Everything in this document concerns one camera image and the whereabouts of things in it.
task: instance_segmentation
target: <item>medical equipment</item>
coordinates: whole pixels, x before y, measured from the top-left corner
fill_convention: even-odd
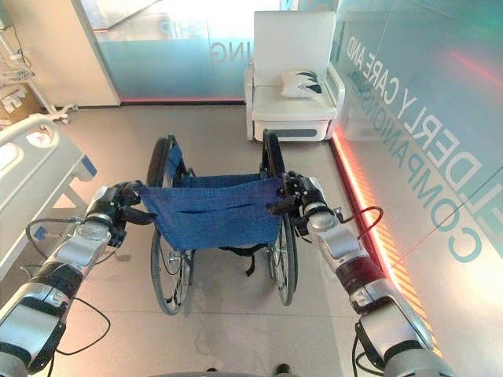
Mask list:
[[[0,132],[0,280],[27,243],[24,226],[46,217],[62,195],[83,213],[86,202],[70,184],[95,174],[87,156],[42,115]]]
[[[218,247],[251,257],[267,249],[270,276],[283,305],[292,302],[297,285],[297,249],[290,214],[273,216],[266,206],[280,198],[285,164],[277,141],[264,143],[257,174],[196,177],[187,168],[173,135],[156,143],[141,199],[156,214],[151,275],[157,301],[166,314],[176,314],[192,285],[196,250]]]
[[[271,145],[277,144],[276,135],[266,133],[264,143],[265,151],[274,150]],[[292,172],[282,173],[281,180],[281,201],[269,210],[277,216],[289,214],[299,234],[310,234],[316,242],[360,315],[355,328],[372,363],[387,377],[455,376],[433,353],[428,329],[342,224],[341,214],[327,206],[317,180]],[[72,299],[106,245],[122,243],[127,222],[147,225],[154,220],[154,215],[132,208],[141,201],[139,187],[136,181],[98,191],[73,236],[0,310],[0,375],[24,376],[43,369],[51,360]],[[246,377],[219,372],[207,375]]]
[[[0,64],[0,86],[20,82],[27,83],[35,96],[39,99],[39,101],[48,112],[48,114],[42,116],[46,117],[49,120],[61,119],[64,124],[70,123],[68,110],[78,111],[79,106],[77,106],[76,104],[66,104],[61,110],[57,110],[56,106],[54,106],[54,104],[51,104],[47,100],[44,93],[39,89],[39,87],[33,80],[35,74],[31,70],[31,63],[27,64],[29,60],[24,55],[24,51],[21,45],[20,48],[16,51],[10,44],[9,40],[6,38],[6,29],[11,27],[17,41],[19,42],[16,26],[10,19],[10,16],[7,13],[2,2],[0,2],[0,17],[0,43],[5,50],[8,60],[10,60],[8,61],[7,59],[5,59],[4,54],[0,52],[0,59],[2,61],[2,63]]]

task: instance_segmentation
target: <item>black cable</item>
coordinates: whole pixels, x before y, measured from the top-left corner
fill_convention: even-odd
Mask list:
[[[98,339],[96,339],[91,344],[88,344],[87,346],[85,346],[85,347],[83,347],[83,348],[81,348],[79,350],[76,350],[76,351],[73,351],[73,352],[63,352],[63,351],[60,351],[60,350],[56,350],[56,352],[58,352],[58,353],[60,353],[62,355],[65,355],[65,356],[75,355],[75,354],[77,354],[79,352],[82,352],[82,351],[87,350],[88,348],[94,346],[96,343],[98,343],[100,340],[102,340],[108,334],[108,331],[110,331],[110,327],[112,326],[112,323],[110,322],[109,318],[107,316],[105,316],[99,309],[95,308],[90,303],[82,300],[81,298],[75,297],[74,300],[80,301],[82,304],[87,305],[91,309],[93,309],[96,313],[98,313],[100,316],[102,316],[107,321],[108,326],[107,326],[107,329],[105,330],[105,332],[103,333],[102,336],[100,336]]]
[[[356,345],[358,344],[358,336],[354,336],[354,342],[353,342],[353,350],[351,351],[351,361],[353,362],[353,375],[354,377],[358,377],[358,371],[356,369]]]
[[[56,355],[53,355],[53,358],[50,359],[50,365],[49,365],[49,371],[47,372],[47,377],[50,377],[53,374],[53,368],[54,368],[54,357]]]
[[[79,220],[76,218],[39,218],[37,220],[30,221],[28,225],[26,225],[26,228],[24,229],[26,238],[28,238],[28,241],[35,248],[35,250],[44,258],[44,260],[46,260],[48,258],[46,253],[40,250],[39,246],[37,245],[37,243],[33,239],[33,236],[31,235],[31,227],[40,222],[58,222],[58,223],[71,224],[71,223],[77,223],[79,222]]]
[[[379,371],[374,371],[372,369],[368,369],[365,365],[362,365],[360,363],[360,359],[365,356],[365,352],[360,353],[358,356],[356,356],[356,365],[363,371],[370,373],[371,375],[384,375],[383,372]]]
[[[338,217],[339,221],[341,224],[346,224],[347,222],[351,221],[351,220],[354,220],[357,216],[362,216],[362,214],[364,214],[365,212],[369,211],[369,210],[378,210],[379,211],[379,216],[377,217],[377,219],[374,221],[374,223],[367,227],[367,229],[365,229],[362,233],[360,233],[358,235],[358,239],[360,240],[365,234],[367,234],[368,232],[370,232],[370,230],[376,226],[379,221],[382,220],[383,216],[384,216],[384,210],[381,208],[381,207],[378,207],[378,206],[371,206],[371,207],[367,207],[367,208],[364,208],[363,210],[359,210],[356,214],[352,214],[349,218],[345,218],[345,219],[342,219]]]
[[[22,266],[20,266],[19,269],[21,271],[25,271],[26,272],[26,274],[28,275],[28,279],[31,279],[33,277],[33,275],[31,275],[30,270],[28,269],[30,267],[40,268],[40,267],[42,267],[42,265],[22,265]]]
[[[383,216],[384,216],[384,210],[381,207],[372,206],[372,207],[366,208],[366,210],[378,210],[379,211],[379,216],[377,216],[377,219],[374,221],[374,223],[371,224],[371,226],[367,227],[367,229],[365,229],[363,232],[360,233],[360,235],[357,237],[359,240],[361,240],[364,235],[369,234],[370,230],[374,226],[376,226],[377,224],[379,224],[379,221],[381,221],[383,219]]]
[[[114,255],[116,253],[116,250],[114,250],[112,253],[110,253],[109,255],[107,255],[106,257],[104,257],[103,259],[101,259],[100,261],[94,263],[95,265],[99,265],[100,263],[103,263],[103,262],[106,262],[109,258],[112,257],[112,255]]]

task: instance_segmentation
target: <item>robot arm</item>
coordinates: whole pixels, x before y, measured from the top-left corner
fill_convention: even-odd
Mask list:
[[[286,200],[271,212],[295,213],[294,226],[309,233],[360,315],[356,334],[369,360],[388,377],[454,377],[433,352],[430,332],[394,284],[325,202],[316,178],[284,176]]]
[[[107,245],[120,246],[127,222],[153,221],[152,215],[130,207],[140,203],[135,184],[100,190],[73,236],[0,310],[0,376],[26,376],[47,365],[64,333],[72,300],[101,252]],[[454,377],[433,353],[420,318],[328,208],[317,181],[286,174],[283,193],[285,201],[271,212],[298,214],[294,226],[302,235],[311,234],[360,315],[355,327],[369,360],[387,377]]]
[[[152,222],[152,215],[130,207],[140,201],[135,184],[100,189],[72,237],[0,310],[0,376],[44,369],[64,334],[72,300],[102,251],[120,246],[128,221]]]

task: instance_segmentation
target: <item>glass wall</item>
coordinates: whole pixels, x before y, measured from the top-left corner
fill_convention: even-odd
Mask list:
[[[122,101],[243,100],[258,0],[82,0]]]
[[[385,210],[382,262],[459,375],[501,375],[503,4],[332,9],[347,90],[334,143],[359,204]]]

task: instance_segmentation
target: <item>red led light strip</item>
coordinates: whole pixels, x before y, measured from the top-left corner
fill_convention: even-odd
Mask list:
[[[351,187],[351,196],[354,197],[357,208],[363,209],[372,205],[378,205],[365,179],[365,175],[351,151],[351,147],[347,144],[344,136],[339,134],[341,134],[341,131],[337,127],[337,131],[332,136],[332,141],[336,149],[336,154],[338,155],[337,157],[342,164],[343,173],[346,174],[347,182]],[[370,224],[374,223],[376,218],[377,214],[374,213],[374,211],[365,212],[362,216],[363,226],[368,227]],[[412,280],[409,278],[406,267],[400,262],[398,248],[393,242],[393,237],[388,231],[384,221],[380,221],[380,223],[369,232],[369,235],[372,238],[371,248],[376,252],[375,254],[384,272],[391,278],[395,286],[400,290],[431,332],[435,345],[434,351],[439,356],[442,356],[431,325],[428,322],[426,312],[421,305],[421,301],[413,287]]]

